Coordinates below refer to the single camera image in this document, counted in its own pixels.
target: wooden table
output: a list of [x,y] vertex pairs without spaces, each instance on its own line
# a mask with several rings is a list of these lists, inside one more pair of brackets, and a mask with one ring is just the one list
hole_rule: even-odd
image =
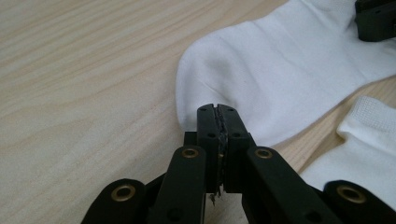
[[[104,186],[148,183],[182,145],[175,77],[183,51],[285,1],[0,3],[0,223],[79,223]],[[342,143],[335,128],[357,95],[396,106],[396,77],[354,93],[274,146],[296,171]],[[247,223],[240,196],[206,223]]]

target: white fabric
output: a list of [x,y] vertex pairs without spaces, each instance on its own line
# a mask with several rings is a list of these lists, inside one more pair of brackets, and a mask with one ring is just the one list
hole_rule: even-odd
[[337,132],[346,142],[314,161],[302,173],[305,182],[323,189],[348,180],[396,210],[396,109],[362,96]]
[[257,21],[196,41],[177,70],[177,116],[236,108],[259,145],[292,137],[358,87],[396,74],[396,40],[358,39],[354,0],[291,0]]

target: sock cuff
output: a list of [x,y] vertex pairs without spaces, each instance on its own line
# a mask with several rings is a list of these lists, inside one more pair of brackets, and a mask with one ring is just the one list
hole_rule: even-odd
[[396,109],[375,98],[360,96],[348,115],[371,128],[396,133]]

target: black mechanical part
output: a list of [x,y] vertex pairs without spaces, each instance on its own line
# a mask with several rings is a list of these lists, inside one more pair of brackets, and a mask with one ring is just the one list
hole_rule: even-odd
[[205,161],[205,151],[200,147],[181,147],[176,150],[149,217],[149,224],[204,222]]
[[342,223],[275,150],[251,147],[245,165],[245,191],[256,192],[271,223]]
[[115,181],[102,190],[82,223],[143,223],[146,214],[142,214],[145,211],[141,205],[145,195],[145,185],[137,180]]
[[396,36],[395,0],[357,0],[355,9],[360,40],[377,42]]
[[237,111],[198,109],[197,132],[187,132],[166,174],[146,186],[122,179],[96,198],[82,223],[203,223],[205,194],[242,193],[249,223],[396,223],[396,212],[346,181],[322,191],[298,176],[269,147],[256,147]]

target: light wood tabletop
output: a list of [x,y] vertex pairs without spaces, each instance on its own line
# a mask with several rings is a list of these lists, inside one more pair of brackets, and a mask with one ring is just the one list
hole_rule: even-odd
[[[79,223],[109,183],[148,183],[182,146],[177,63],[195,40],[285,1],[0,1],[0,223]],[[274,146],[301,172],[342,144],[358,95],[396,106],[396,77],[353,93]],[[248,223],[240,195],[206,223]]]

